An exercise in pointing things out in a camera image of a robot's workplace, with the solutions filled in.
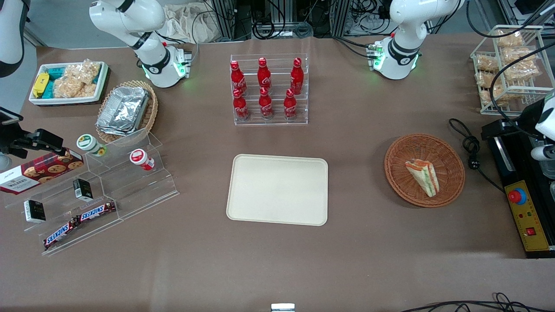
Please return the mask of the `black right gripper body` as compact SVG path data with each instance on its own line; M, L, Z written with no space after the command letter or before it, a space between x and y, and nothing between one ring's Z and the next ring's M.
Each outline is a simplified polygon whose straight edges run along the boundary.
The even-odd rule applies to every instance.
M28 135L31 132L22 130L20 126L0 126L0 147L2 154L13 155L25 159L29 146Z

